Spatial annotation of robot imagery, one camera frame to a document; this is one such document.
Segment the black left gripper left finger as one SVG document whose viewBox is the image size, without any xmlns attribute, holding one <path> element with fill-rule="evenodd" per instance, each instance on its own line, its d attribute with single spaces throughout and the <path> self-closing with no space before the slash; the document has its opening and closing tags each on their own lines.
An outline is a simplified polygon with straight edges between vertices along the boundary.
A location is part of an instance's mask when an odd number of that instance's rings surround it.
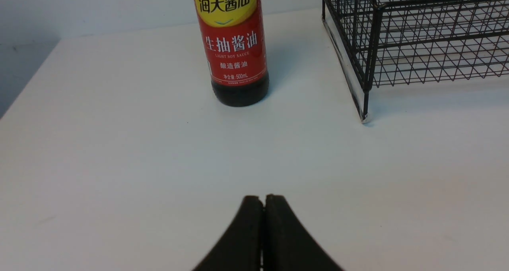
<svg viewBox="0 0 509 271">
<path fill-rule="evenodd" d="M 245 196 L 231 224 L 195 271 L 259 271 L 264 206 L 257 196 Z"/>
</svg>

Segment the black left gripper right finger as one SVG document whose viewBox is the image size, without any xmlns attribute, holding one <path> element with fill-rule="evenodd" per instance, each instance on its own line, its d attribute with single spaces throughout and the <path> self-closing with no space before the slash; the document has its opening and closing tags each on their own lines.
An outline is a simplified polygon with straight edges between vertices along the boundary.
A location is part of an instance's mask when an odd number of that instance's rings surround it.
<svg viewBox="0 0 509 271">
<path fill-rule="evenodd" d="M 303 227 L 282 195 L 266 195 L 262 255 L 265 271 L 342 270 Z"/>
</svg>

